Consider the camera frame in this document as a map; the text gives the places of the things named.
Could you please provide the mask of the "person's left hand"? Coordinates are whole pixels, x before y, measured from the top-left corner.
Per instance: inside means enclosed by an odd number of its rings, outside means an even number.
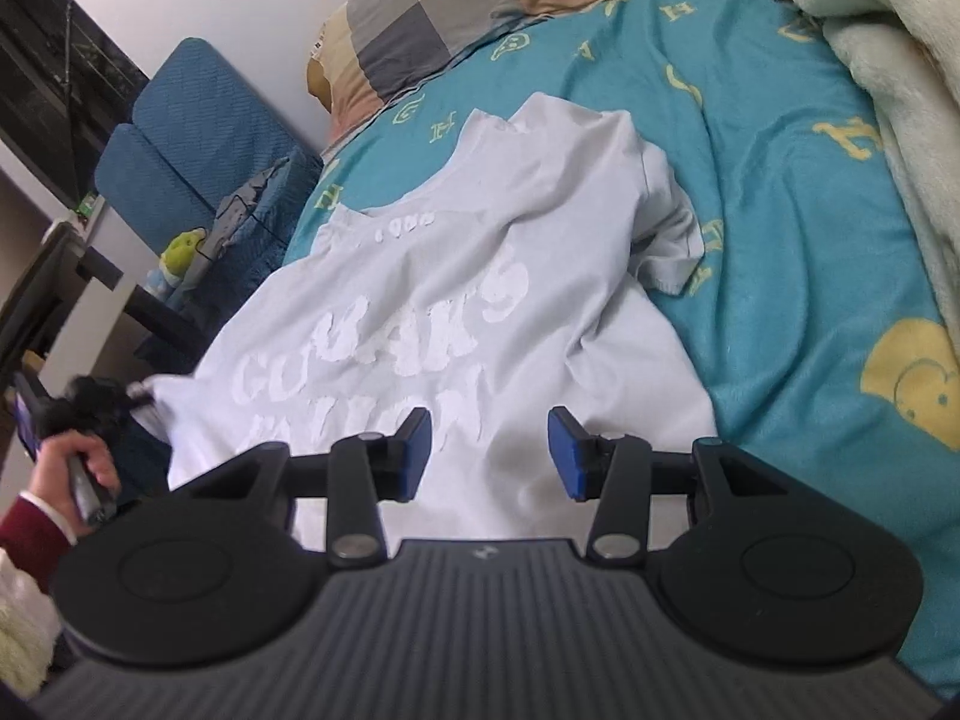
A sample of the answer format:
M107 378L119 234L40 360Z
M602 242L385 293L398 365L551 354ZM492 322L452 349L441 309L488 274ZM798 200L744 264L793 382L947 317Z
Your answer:
M117 496L121 492L119 475L107 445L99 437L76 431L44 440L36 455L28 491L63 515L75 532L82 532L86 525L70 492L68 461L74 455L86 458L86 468L110 494Z

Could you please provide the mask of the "red sleeve forearm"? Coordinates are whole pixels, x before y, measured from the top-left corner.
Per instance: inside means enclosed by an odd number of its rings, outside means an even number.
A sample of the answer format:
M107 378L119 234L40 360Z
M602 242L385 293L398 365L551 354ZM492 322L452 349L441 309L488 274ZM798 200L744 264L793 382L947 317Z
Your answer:
M2 550L47 595L55 569L75 546L81 526L70 494L46 499L23 491L3 515Z

